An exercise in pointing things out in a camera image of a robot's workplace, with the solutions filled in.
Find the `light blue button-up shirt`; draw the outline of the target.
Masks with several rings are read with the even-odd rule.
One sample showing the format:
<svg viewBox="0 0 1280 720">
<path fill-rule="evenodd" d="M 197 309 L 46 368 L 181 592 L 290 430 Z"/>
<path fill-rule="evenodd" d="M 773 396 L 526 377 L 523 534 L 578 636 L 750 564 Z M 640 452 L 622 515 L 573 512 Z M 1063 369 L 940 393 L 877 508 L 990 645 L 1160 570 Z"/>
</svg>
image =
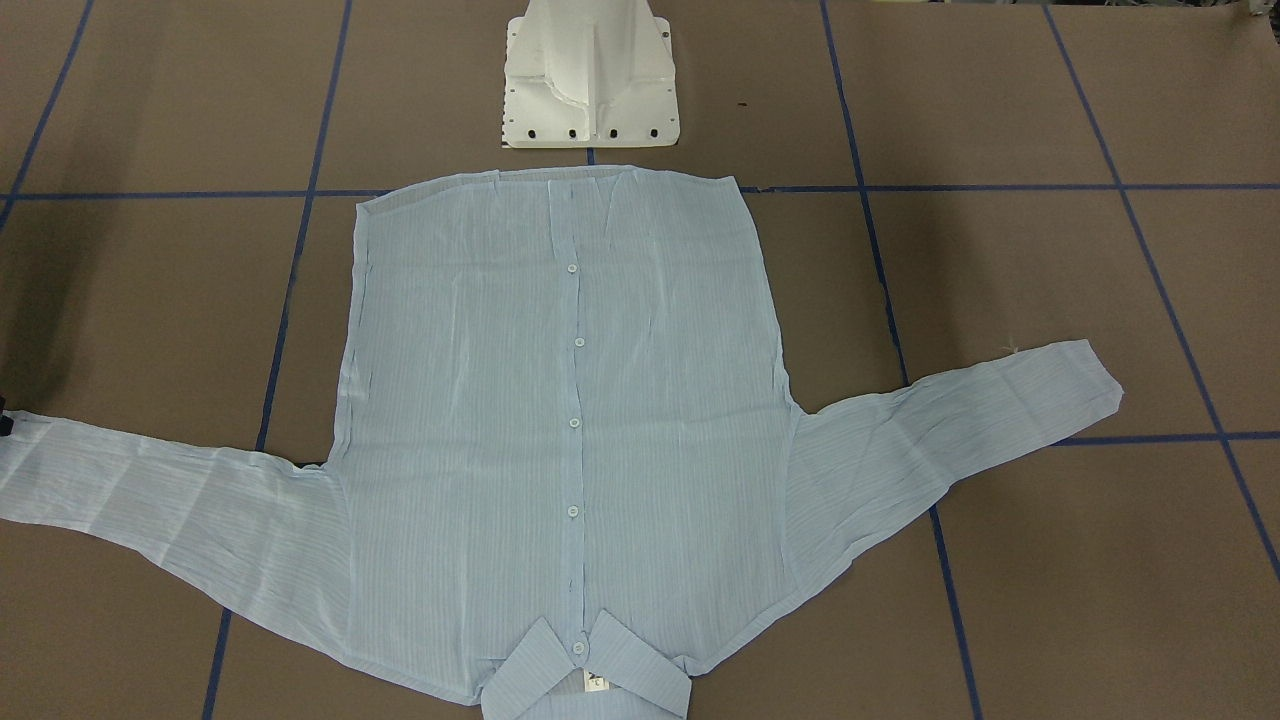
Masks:
<svg viewBox="0 0 1280 720">
<path fill-rule="evenodd" d="M 951 486 L 1121 398 L 1074 340 L 805 413 L 735 179 L 490 170 L 356 208 L 323 465 L 17 411 L 3 516 L 486 719 L 684 719 Z"/>
</svg>

